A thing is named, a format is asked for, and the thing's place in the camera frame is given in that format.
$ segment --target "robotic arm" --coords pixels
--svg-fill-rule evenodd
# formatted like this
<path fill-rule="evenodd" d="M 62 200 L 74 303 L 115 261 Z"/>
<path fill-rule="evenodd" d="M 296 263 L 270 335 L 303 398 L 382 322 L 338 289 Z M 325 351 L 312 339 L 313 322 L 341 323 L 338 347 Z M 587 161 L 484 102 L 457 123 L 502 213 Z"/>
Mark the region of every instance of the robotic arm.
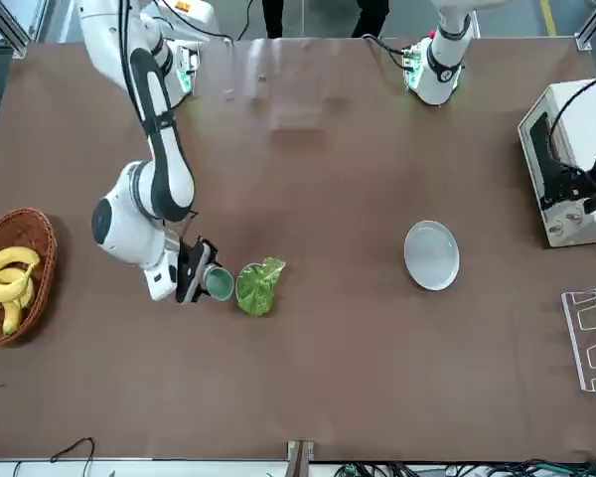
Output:
<path fill-rule="evenodd" d="M 191 210 L 194 176 L 185 160 L 172 108 L 191 92 L 198 58 L 187 44 L 166 41 L 157 23 L 140 14 L 136 0 L 80 0 L 88 54 L 107 78 L 128 90 L 146 133 L 151 161 L 123 168 L 92 215 L 92 234 L 111 255 L 140 266 L 150 295 L 197 301 L 217 249 L 199 238 L 188 246 L 164 228 Z"/>
<path fill-rule="evenodd" d="M 406 85 L 427 104 L 446 102 L 457 87 L 464 55 L 473 38 L 472 12 L 508 0 L 431 0 L 439 11 L 434 38 L 424 38 L 407 51 Z"/>

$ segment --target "person's leg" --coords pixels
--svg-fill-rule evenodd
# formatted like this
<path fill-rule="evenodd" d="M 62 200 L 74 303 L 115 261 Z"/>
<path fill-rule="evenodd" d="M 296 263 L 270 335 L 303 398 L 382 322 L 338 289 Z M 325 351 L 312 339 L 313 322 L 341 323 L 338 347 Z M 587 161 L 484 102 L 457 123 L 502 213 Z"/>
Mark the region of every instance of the person's leg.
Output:
<path fill-rule="evenodd" d="M 262 0 L 267 38 L 282 37 L 282 7 L 284 3 L 284 0 Z"/>
<path fill-rule="evenodd" d="M 379 36 L 388 15 L 388 0 L 358 0 L 358 5 L 362 12 L 352 37 L 358 38 L 365 34 Z"/>

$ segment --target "table surface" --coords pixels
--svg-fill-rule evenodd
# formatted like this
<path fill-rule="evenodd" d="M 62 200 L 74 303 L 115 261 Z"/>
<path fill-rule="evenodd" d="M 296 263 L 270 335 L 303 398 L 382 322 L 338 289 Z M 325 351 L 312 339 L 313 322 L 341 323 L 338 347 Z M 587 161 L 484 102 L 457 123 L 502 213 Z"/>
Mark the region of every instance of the table surface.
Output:
<path fill-rule="evenodd" d="M 48 214 L 59 261 L 37 333 L 0 349 L 0 457 L 83 436 L 99 457 L 283 458 L 299 438 L 319 459 L 596 453 L 560 303 L 596 285 L 596 247 L 545 246 L 517 133 L 548 84 L 591 75 L 572 39 L 474 41 L 434 108 L 363 41 L 207 47 L 177 109 L 200 212 L 186 237 L 234 273 L 287 261 L 254 319 L 152 302 L 139 269 L 97 248 L 97 200 L 148 147 L 83 46 L 31 46 L 0 110 L 0 216 Z M 421 220 L 460 246 L 442 292 L 404 269 Z"/>

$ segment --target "white plate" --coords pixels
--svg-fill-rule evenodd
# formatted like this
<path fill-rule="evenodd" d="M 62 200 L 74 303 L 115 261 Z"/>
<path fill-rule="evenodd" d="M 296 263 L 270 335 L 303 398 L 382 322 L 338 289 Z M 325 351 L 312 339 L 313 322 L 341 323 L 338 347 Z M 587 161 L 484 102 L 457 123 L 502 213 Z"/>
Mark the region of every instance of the white plate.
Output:
<path fill-rule="evenodd" d="M 418 222 L 406 235 L 404 261 L 421 286 L 443 290 L 459 271 L 459 248 L 450 231 L 438 222 Z"/>

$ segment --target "banana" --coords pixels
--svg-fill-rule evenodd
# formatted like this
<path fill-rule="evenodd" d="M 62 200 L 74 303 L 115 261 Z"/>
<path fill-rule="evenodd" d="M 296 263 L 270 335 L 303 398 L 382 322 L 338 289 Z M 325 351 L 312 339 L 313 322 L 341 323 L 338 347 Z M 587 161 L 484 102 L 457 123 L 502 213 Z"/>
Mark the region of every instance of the banana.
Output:
<path fill-rule="evenodd" d="M 14 261 L 20 261 L 27 265 L 40 263 L 40 256 L 25 246 L 8 246 L 0 250 L 0 270 Z"/>
<path fill-rule="evenodd" d="M 24 275 L 24 270 L 21 270 L 20 268 L 3 268 L 0 270 L 0 283 L 11 283 L 22 278 Z M 27 308 L 33 303 L 34 292 L 33 280 L 29 278 L 27 280 L 27 289 L 25 290 L 24 295 L 18 300 L 21 308 Z"/>
<path fill-rule="evenodd" d="M 7 301 L 3 303 L 4 320 L 2 322 L 2 333 L 5 335 L 13 335 L 20 326 L 22 320 L 22 308 L 18 300 Z"/>
<path fill-rule="evenodd" d="M 31 264 L 25 272 L 24 276 L 18 278 L 7 285 L 0 283 L 0 303 L 6 301 L 12 301 L 16 298 L 20 298 L 27 290 L 27 281 L 33 272 L 36 265 Z"/>

